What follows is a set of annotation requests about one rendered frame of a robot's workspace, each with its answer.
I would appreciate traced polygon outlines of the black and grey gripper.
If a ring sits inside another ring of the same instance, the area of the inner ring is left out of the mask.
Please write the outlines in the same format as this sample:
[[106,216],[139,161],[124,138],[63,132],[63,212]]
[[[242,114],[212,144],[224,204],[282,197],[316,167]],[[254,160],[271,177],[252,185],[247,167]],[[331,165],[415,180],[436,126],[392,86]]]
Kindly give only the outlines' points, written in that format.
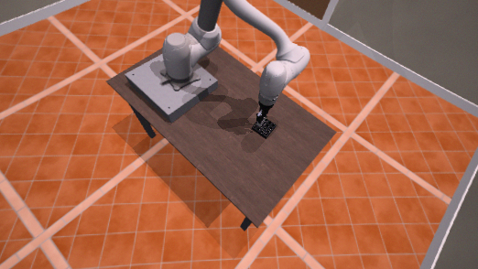
[[274,106],[274,104],[267,106],[262,104],[261,102],[258,102],[258,103],[260,106],[260,110],[259,110],[259,113],[257,113],[256,120],[257,120],[257,125],[261,127],[265,119],[267,118],[266,115],[268,114],[269,109],[271,109]]

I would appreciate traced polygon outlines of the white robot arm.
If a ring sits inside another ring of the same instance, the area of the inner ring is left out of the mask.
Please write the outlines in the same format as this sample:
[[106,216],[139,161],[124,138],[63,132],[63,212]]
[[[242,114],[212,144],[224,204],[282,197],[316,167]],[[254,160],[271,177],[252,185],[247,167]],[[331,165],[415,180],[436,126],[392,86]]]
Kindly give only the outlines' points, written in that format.
[[307,67],[310,53],[307,48],[292,43],[280,26],[246,0],[201,0],[199,15],[193,19],[188,33],[172,33],[165,38],[162,48],[165,69],[160,71],[164,78],[160,81],[162,84],[170,83],[174,91],[179,91],[201,79],[191,70],[198,60],[214,51],[221,42],[222,31],[215,21],[223,2],[236,16],[276,43],[276,60],[264,68],[258,95],[262,104],[273,105],[285,87]]

